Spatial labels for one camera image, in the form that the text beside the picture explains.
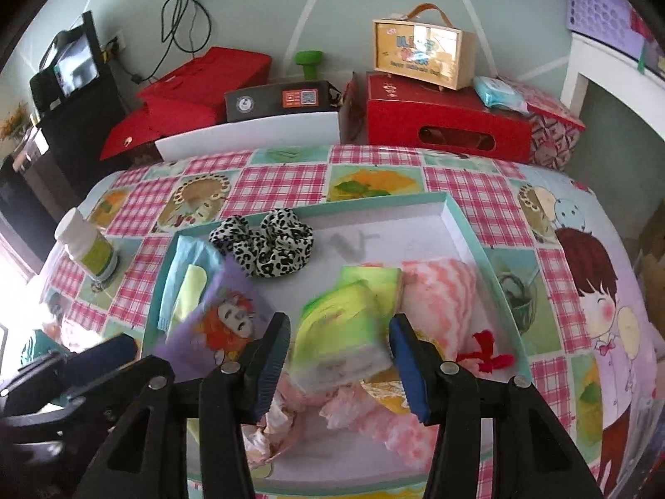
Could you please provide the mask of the leopard print scrunchie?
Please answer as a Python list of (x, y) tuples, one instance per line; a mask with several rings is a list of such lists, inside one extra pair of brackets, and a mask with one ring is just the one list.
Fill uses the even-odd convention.
[(301, 270), (310, 260), (313, 229), (288, 208), (268, 212), (257, 229), (233, 215), (209, 234), (209, 243), (247, 275), (276, 278)]

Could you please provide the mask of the red gift bags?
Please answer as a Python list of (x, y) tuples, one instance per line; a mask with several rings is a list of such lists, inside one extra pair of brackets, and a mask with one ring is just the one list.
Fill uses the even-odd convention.
[(135, 154), (159, 138), (224, 123), (225, 95), (266, 84), (272, 62), (264, 53), (211, 47), (143, 88), (141, 106), (111, 129), (99, 159)]

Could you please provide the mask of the green dumbbell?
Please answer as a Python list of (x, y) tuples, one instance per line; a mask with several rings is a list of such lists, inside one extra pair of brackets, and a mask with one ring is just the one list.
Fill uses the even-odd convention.
[(323, 62), (323, 51), (317, 49), (307, 49), (299, 51), (294, 55), (294, 63), (302, 69), (303, 77), (306, 80), (317, 80), (319, 65)]

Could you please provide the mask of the blue face mask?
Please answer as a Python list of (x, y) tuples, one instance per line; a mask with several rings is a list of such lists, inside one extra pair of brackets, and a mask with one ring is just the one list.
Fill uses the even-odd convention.
[(217, 252), (217, 249), (211, 243), (202, 238), (179, 235), (175, 243), (174, 257), (167, 264), (165, 286), (163, 286), (163, 292), (158, 297), (160, 304), (158, 329), (163, 332), (170, 332), (179, 324), (171, 321), (171, 315), (187, 267), (189, 265), (198, 265), (204, 268), (207, 274), (207, 285), (209, 285), (214, 275), (223, 266), (221, 254)]

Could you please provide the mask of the black pump box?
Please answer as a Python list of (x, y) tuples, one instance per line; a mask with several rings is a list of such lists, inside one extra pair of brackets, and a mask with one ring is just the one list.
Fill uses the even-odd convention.
[(337, 111), (341, 101), (342, 92), (327, 80), (264, 84), (225, 94), (229, 123), (288, 114)]

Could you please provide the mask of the green tissue pack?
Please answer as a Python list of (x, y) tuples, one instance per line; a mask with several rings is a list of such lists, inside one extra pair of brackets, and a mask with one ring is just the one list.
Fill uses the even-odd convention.
[(397, 312), (402, 293), (402, 270), (384, 266), (344, 266), (340, 269), (337, 287), (363, 282), (377, 300), (384, 316)]
[(288, 356), (288, 375), (302, 391), (331, 391), (391, 366), (387, 323), (363, 282), (305, 304)]

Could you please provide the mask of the red cardboard box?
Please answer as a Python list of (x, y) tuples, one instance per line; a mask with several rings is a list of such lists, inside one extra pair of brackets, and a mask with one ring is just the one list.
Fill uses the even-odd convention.
[(438, 89), (395, 74), (369, 72), (347, 84), (342, 144), (371, 144), (529, 161), (531, 125), (514, 111), (490, 109), (475, 91)]

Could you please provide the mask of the pale pink floral scrunchie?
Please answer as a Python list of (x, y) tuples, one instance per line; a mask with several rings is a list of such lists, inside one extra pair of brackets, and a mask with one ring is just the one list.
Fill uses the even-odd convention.
[(302, 392), (283, 373), (268, 411), (256, 425), (243, 425), (244, 449), (250, 469), (258, 469), (287, 452), (302, 432)]

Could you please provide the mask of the yellow flower bouquet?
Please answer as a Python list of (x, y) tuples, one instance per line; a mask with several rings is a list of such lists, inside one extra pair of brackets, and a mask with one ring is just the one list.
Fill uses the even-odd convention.
[(15, 109), (1, 122), (0, 138), (6, 140), (24, 130), (30, 123), (30, 112), (26, 103), (19, 103)]

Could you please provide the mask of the light green cloth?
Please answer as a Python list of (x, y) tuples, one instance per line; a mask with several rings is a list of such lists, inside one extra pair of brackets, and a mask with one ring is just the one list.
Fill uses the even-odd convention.
[(206, 270), (198, 265), (189, 265), (172, 309), (172, 322), (182, 323), (187, 319), (200, 303), (206, 285)]

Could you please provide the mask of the teal cardboard tray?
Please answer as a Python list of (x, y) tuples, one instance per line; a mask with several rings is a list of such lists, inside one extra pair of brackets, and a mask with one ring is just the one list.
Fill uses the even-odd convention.
[(254, 289), (252, 331), (274, 312), (292, 322), (278, 390), (294, 422), (267, 461), (261, 493), (342, 497), (421, 484), (437, 431), (410, 411), (390, 359), (390, 319), (405, 313), (441, 356), (505, 382), (530, 370), (493, 267), (447, 193), (377, 196), (306, 206), (313, 232), (305, 266), (277, 278), (241, 278), (217, 306), (235, 326)]

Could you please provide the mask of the pink knitted cloth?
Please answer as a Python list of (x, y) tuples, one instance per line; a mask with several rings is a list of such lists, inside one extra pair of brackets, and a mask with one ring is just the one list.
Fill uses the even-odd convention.
[[(456, 258), (409, 260), (400, 265), (405, 313), (419, 339), (442, 358), (456, 359), (467, 337), (477, 295), (475, 268)], [(437, 428), (422, 425), (411, 412), (396, 415), (365, 392), (361, 382), (344, 386), (320, 409), (331, 430), (350, 429), (382, 444), (416, 471), (431, 467)]]

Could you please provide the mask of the purple cartoon packet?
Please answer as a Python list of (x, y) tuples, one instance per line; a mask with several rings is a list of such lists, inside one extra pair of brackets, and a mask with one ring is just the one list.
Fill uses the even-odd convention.
[(251, 277), (227, 258), (201, 303), (157, 343), (153, 354), (170, 364), (178, 382), (200, 378), (236, 362), (249, 343), (264, 336), (273, 314)]

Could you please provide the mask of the orange round sponge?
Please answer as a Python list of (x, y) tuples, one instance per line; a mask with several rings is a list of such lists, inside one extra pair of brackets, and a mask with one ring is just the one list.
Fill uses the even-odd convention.
[(370, 397), (396, 415), (408, 415), (409, 403), (396, 367), (388, 368), (366, 380), (361, 386)]

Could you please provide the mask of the patterned red gift box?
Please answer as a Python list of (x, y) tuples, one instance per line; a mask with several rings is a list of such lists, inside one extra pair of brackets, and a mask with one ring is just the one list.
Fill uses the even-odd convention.
[(502, 77), (519, 92), (531, 125), (530, 165), (562, 171), (569, 164), (585, 124), (558, 98), (524, 82)]

